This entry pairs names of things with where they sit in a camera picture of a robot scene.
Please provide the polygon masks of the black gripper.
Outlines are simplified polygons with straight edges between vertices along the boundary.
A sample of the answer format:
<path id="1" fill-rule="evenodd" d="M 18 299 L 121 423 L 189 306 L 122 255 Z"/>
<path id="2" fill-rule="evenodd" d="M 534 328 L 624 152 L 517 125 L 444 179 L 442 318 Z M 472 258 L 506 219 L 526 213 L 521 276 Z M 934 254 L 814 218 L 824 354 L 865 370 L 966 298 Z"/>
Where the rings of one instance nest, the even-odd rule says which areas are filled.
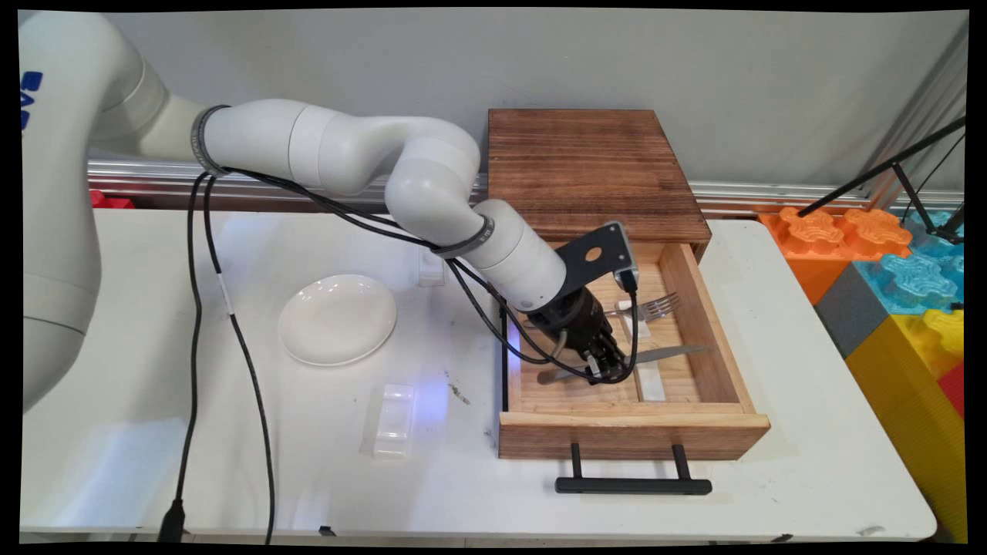
<path id="1" fill-rule="evenodd" d="M 560 340 L 562 331 L 567 332 L 564 347 L 588 360 L 589 384 L 612 383 L 627 370 L 626 355 L 613 338 L 601 303 L 588 288 L 547 303 L 532 313 L 532 322 L 554 341 Z"/>

